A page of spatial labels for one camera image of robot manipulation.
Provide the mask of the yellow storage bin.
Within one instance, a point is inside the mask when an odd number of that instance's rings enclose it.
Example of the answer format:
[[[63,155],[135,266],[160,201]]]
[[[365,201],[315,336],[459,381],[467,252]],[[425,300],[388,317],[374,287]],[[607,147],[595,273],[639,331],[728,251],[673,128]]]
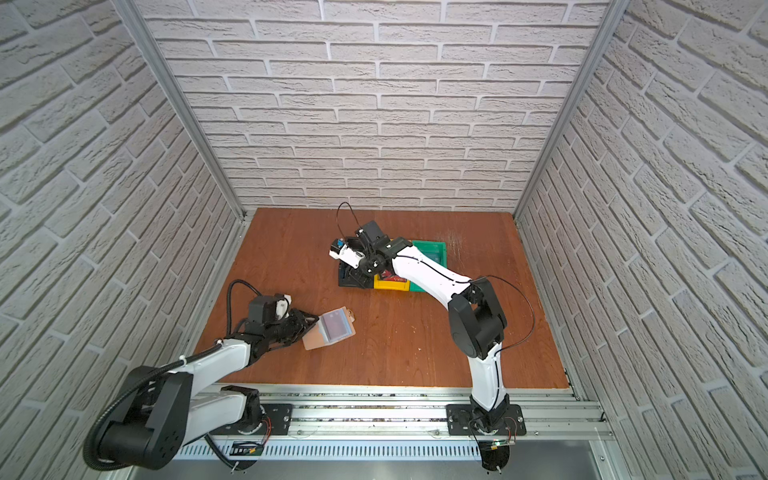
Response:
[[[411,283],[389,270],[377,274],[373,279],[373,287],[376,290],[409,291]]]

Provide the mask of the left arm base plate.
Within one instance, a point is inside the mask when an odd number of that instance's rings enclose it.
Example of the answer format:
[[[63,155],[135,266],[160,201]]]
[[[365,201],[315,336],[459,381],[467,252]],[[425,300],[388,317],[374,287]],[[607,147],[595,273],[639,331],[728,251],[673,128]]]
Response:
[[[293,405],[290,403],[267,403],[260,406],[260,411],[251,417],[234,424],[219,427],[211,435],[256,435],[265,437],[267,430],[271,436],[287,436],[291,425]]]

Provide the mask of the aluminium mounting rail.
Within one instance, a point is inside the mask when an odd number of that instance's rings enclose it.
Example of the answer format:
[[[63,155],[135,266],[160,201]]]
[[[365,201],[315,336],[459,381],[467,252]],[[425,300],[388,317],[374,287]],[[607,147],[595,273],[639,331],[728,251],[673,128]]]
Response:
[[[288,437],[295,440],[448,440],[449,404],[466,404],[461,387],[256,384],[263,402],[290,403]],[[612,439],[597,401],[571,389],[509,388],[527,433],[519,440]]]

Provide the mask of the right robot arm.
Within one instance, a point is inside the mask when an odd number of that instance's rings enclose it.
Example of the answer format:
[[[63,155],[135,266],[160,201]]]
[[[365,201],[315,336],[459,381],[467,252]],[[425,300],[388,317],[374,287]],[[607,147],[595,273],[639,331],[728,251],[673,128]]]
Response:
[[[491,282],[460,275],[423,254],[405,238],[390,238],[371,221],[356,232],[356,245],[337,239],[329,255],[372,278],[389,271],[417,284],[448,312],[451,338],[468,358],[471,426],[483,433],[502,427],[509,406],[500,352],[507,319]]]

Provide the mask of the green storage bin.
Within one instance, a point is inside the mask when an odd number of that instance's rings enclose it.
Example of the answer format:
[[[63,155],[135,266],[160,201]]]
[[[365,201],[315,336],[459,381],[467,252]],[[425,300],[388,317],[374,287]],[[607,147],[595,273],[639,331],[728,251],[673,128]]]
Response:
[[[425,258],[430,259],[433,263],[439,264],[441,267],[447,268],[447,246],[445,242],[438,242],[438,241],[426,241],[426,240],[412,240],[413,248],[418,249],[421,252],[421,255]],[[414,257],[414,251],[406,252],[406,256]],[[432,271],[432,269],[428,269],[430,272],[433,273],[435,278],[439,278],[443,281],[445,281],[445,278],[442,275],[439,275]],[[410,291],[412,292],[426,292],[421,284],[411,281],[410,285]]]

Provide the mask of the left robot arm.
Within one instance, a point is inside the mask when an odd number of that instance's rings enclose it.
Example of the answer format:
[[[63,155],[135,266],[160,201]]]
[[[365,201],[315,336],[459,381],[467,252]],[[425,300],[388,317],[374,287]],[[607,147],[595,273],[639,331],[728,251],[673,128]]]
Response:
[[[229,461],[212,432],[269,436],[273,423],[257,389],[210,387],[265,354],[298,342],[319,320],[293,307],[287,295],[258,296],[246,317],[229,322],[225,336],[209,349],[163,366],[133,369],[86,435],[84,462],[96,471],[129,466],[158,470],[183,446],[204,439],[231,469],[245,469],[245,464]]]

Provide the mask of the black storage bin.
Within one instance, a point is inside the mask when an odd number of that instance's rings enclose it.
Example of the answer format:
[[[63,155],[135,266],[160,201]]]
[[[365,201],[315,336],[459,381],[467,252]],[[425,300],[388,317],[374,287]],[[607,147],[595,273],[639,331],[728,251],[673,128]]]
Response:
[[[360,273],[351,266],[340,263],[338,265],[338,286],[344,288],[373,289],[374,279]]]

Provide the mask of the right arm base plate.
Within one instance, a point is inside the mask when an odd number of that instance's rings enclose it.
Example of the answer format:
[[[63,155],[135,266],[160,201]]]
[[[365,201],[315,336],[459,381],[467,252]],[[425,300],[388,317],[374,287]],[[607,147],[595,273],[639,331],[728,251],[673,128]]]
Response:
[[[450,436],[525,436],[527,427],[517,404],[502,404],[490,412],[471,404],[449,404],[446,419]]]

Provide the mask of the tan leather card holder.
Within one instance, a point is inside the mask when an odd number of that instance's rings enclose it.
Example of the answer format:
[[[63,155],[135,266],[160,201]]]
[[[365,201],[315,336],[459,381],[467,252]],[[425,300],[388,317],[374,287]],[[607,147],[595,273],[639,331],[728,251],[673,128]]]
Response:
[[[331,346],[355,335],[354,315],[346,307],[322,314],[302,337],[307,351]]]

